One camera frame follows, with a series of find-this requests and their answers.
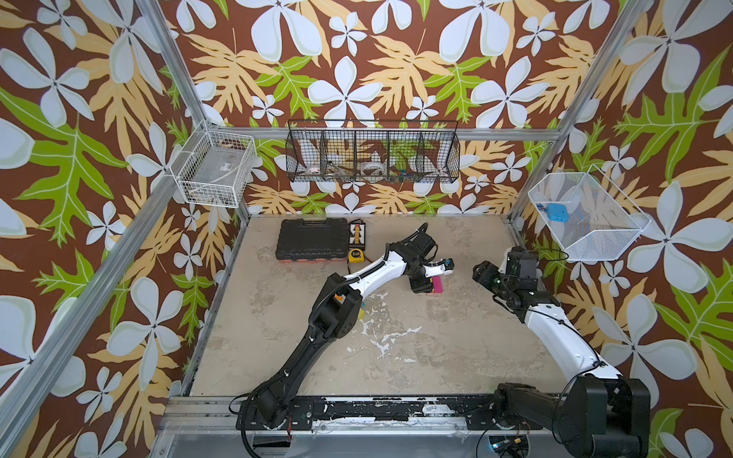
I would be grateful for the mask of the magenta wood block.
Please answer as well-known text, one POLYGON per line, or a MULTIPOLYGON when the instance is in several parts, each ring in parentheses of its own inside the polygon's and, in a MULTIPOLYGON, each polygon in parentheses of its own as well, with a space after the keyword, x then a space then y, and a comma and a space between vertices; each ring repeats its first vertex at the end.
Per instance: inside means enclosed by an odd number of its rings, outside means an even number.
POLYGON ((440 277, 433 277, 431 278, 431 282, 433 283, 433 294, 440 295, 443 293, 444 288, 442 284, 442 280, 440 277))

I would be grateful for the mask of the black and red tool case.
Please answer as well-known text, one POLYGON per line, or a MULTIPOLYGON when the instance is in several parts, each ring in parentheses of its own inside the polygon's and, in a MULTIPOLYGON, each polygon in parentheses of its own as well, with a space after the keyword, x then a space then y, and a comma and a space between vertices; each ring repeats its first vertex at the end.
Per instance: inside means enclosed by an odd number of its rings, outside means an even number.
POLYGON ((347 258, 346 219, 286 219, 281 224, 278 261, 341 261, 347 258))

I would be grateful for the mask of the blue object in basket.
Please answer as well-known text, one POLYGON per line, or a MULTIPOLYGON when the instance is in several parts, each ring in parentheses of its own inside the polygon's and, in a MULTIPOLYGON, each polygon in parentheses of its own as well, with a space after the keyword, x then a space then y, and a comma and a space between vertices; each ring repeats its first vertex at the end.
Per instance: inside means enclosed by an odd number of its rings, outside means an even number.
POLYGON ((559 203, 548 203, 544 207, 544 212, 549 221, 554 223, 568 223, 570 214, 565 205, 559 203))

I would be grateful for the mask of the yellow tape measure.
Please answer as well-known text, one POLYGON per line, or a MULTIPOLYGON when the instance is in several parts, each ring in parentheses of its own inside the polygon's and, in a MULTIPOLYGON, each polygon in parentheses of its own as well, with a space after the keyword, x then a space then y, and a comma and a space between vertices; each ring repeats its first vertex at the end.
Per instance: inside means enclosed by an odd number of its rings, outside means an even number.
POLYGON ((366 260, 364 251, 360 248, 349 249, 349 263, 363 263, 366 260))

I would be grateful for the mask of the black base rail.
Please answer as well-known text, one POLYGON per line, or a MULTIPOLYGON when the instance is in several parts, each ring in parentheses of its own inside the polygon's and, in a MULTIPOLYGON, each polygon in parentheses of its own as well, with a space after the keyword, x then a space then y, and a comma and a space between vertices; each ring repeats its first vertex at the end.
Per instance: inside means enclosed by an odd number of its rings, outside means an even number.
POLYGON ((368 423, 393 422, 406 425, 417 419, 456 420, 469 431, 514 429, 539 431, 541 425, 528 420, 500 420, 491 412, 492 395, 436 396, 298 396, 286 411, 288 422, 297 429, 315 422, 366 419, 368 423))

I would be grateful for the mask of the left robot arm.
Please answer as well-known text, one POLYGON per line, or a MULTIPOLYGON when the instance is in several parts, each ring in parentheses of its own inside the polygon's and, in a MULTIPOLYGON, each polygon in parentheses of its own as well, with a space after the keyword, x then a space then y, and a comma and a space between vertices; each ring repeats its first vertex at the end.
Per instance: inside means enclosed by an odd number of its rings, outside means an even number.
POLYGON ((307 330, 281 369, 252 389, 240 407, 240 431, 252 425, 275 429, 286 419, 305 376, 329 345, 347 336, 358 321, 364 298, 401 277, 415 294, 433 291, 433 278, 454 271, 454 261, 435 261, 438 244, 421 224, 410 236, 386 245, 374 263, 347 276, 330 275, 308 316, 307 330))

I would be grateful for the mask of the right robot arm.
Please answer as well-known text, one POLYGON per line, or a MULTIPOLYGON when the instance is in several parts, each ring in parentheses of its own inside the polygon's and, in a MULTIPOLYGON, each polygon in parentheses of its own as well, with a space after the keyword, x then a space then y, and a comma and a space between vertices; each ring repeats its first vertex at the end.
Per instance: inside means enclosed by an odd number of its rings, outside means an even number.
POLYGON ((531 385, 502 383, 492 401, 494 421, 548 429, 574 457, 644 457, 648 453, 651 394, 602 357, 540 285, 536 256, 510 248, 501 263, 473 267, 473 280, 525 324, 553 357, 567 384, 558 395, 531 385))

